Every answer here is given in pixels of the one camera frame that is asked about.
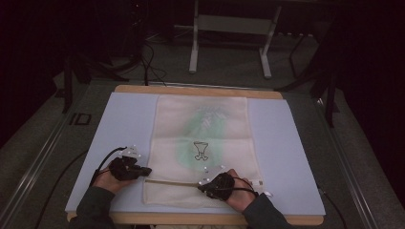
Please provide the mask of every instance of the person's right hand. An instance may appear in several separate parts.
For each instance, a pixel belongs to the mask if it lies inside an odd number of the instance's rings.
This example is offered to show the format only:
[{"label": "person's right hand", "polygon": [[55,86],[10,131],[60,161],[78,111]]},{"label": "person's right hand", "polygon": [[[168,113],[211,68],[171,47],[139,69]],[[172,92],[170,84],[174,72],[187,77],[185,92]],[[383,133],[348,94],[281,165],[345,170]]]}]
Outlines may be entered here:
[{"label": "person's right hand", "polygon": [[[234,169],[231,169],[228,171],[228,173],[233,176],[233,177],[239,177],[238,174]],[[237,178],[235,180],[235,188],[246,188],[246,189],[251,189],[251,187],[243,182],[242,180],[239,180]],[[226,201],[226,203],[231,206],[235,211],[242,213],[243,210],[255,199],[256,197],[254,194],[248,191],[244,190],[234,190],[229,197],[229,199]]]}]

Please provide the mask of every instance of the background desk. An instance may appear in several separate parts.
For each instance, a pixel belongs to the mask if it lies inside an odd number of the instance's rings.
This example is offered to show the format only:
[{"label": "background desk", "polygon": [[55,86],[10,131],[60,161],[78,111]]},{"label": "background desk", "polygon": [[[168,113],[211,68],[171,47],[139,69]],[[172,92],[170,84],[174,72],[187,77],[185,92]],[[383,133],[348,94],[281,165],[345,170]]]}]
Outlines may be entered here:
[{"label": "background desk", "polygon": [[[139,152],[148,157],[150,135],[158,94],[193,94],[217,96],[247,96],[250,123],[256,153],[266,189],[274,194],[272,202],[292,224],[322,223],[325,210],[319,197],[308,161],[295,128],[288,104],[274,92],[252,92],[218,89],[183,89],[121,86],[113,94],[98,126],[92,147],[83,164],[66,207],[68,218],[75,214],[90,181],[93,170],[105,157],[105,149],[137,144]],[[273,100],[257,98],[277,98]],[[139,165],[146,165],[146,159]],[[230,208],[182,209],[145,205],[141,200],[142,182],[117,195],[111,216],[117,223],[132,224],[245,224],[244,218]]]}]

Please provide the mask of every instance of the person's left hand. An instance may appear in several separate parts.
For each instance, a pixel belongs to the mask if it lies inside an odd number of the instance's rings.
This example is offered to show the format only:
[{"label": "person's left hand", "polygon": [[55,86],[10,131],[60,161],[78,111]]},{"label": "person's left hand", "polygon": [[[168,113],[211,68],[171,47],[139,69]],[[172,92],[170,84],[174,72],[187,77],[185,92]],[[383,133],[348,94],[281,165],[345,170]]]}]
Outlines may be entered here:
[{"label": "person's left hand", "polygon": [[98,174],[93,186],[106,189],[114,194],[118,193],[122,188],[134,183],[136,180],[117,180],[110,172],[109,168],[104,168]]}]

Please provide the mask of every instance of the hand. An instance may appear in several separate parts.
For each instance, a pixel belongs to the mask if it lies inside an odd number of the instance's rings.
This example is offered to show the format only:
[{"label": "hand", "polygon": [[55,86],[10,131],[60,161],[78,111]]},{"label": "hand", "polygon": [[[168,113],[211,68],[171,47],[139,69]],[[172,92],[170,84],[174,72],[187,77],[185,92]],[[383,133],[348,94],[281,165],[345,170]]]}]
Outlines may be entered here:
[{"label": "hand", "polygon": [[[239,177],[238,174],[234,169],[231,169],[228,171],[228,173],[233,176],[233,177]],[[251,189],[251,187],[243,182],[242,180],[235,179],[235,188],[246,188],[246,189]],[[230,195],[229,199],[226,201],[226,203],[231,206],[235,211],[242,213],[243,210],[255,199],[256,197],[254,194],[248,192],[248,191],[243,191],[243,190],[234,190],[232,194]]]},{"label": "hand", "polygon": [[135,180],[117,180],[110,172],[109,168],[101,170],[93,183],[93,186],[106,189],[114,194],[118,193],[122,188],[134,183]]}]

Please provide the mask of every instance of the dark sleeve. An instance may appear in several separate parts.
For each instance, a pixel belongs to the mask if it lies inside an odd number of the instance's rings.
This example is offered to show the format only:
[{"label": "dark sleeve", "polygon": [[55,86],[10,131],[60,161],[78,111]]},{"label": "dark sleeve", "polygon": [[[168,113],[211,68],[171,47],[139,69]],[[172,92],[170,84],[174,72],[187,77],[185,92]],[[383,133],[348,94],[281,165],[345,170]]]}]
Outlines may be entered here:
[{"label": "dark sleeve", "polygon": [[292,227],[271,203],[265,194],[260,194],[242,212],[249,227],[254,229],[292,229]]},{"label": "dark sleeve", "polygon": [[99,187],[90,187],[77,206],[77,217],[71,219],[69,229],[116,228],[110,218],[110,205],[114,194]]}]

